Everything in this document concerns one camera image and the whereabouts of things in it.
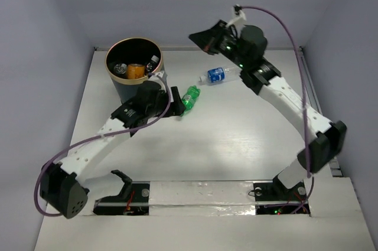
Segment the small orange bottle barcode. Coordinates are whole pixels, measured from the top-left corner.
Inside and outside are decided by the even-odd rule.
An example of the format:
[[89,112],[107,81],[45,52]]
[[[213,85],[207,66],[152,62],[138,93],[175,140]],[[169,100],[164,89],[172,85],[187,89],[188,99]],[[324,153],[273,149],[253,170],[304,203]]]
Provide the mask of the small orange bottle barcode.
[[145,65],[128,64],[126,78],[129,80],[141,79],[145,76]]

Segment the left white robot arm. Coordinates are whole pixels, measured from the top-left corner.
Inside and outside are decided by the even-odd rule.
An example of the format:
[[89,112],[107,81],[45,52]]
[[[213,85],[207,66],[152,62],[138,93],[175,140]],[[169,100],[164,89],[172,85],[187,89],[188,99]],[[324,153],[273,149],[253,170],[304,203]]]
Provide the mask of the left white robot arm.
[[130,203],[135,191],[129,176],[113,169],[93,178],[92,172],[137,131],[184,111],[177,87],[169,87],[160,78],[143,82],[95,136],[70,145],[43,165],[34,189],[36,209],[47,217],[71,219],[95,211],[103,200]]

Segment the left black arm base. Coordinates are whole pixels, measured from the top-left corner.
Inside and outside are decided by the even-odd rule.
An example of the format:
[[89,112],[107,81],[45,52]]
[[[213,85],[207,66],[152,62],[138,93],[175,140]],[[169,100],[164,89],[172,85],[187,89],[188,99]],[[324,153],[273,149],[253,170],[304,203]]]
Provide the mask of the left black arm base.
[[116,195],[96,200],[93,213],[97,216],[148,216],[150,182],[133,182],[120,170],[111,173],[123,182],[122,187]]

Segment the clear crushed bottle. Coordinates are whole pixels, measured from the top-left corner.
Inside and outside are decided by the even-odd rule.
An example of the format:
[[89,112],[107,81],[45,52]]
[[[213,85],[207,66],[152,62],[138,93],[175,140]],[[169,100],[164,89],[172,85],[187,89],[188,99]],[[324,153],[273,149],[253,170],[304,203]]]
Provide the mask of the clear crushed bottle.
[[146,74],[152,73],[156,69],[158,64],[159,64],[159,57],[152,56],[150,61],[145,66],[145,73]]

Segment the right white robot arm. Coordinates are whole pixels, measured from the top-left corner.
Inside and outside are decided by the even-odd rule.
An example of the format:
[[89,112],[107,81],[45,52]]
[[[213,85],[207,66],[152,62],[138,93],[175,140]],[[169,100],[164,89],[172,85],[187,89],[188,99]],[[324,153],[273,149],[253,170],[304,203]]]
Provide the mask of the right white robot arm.
[[242,82],[285,117],[305,141],[296,159],[273,179],[276,198],[287,198],[294,186],[318,173],[341,152],[346,124],[332,122],[310,105],[302,104],[281,72],[264,57],[268,41],[260,28],[245,25],[236,36],[233,28],[220,20],[210,29],[190,34],[189,39],[205,53],[222,54],[237,65]]

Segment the clear bottle white cap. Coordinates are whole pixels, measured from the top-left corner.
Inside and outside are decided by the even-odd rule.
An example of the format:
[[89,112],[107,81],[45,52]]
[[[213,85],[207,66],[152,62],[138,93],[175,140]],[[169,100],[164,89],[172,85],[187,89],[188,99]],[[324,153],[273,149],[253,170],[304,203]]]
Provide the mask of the clear bottle white cap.
[[118,63],[114,66],[113,73],[114,73],[114,75],[118,75],[118,76],[125,75],[126,72],[127,72],[127,68],[128,68],[127,64]]

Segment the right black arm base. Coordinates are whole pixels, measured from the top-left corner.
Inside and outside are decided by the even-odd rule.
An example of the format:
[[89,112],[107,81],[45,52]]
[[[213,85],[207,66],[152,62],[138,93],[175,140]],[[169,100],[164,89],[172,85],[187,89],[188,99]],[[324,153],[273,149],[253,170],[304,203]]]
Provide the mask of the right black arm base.
[[292,188],[286,188],[275,178],[272,181],[254,182],[248,196],[255,199],[257,215],[310,215],[307,190],[303,180]]

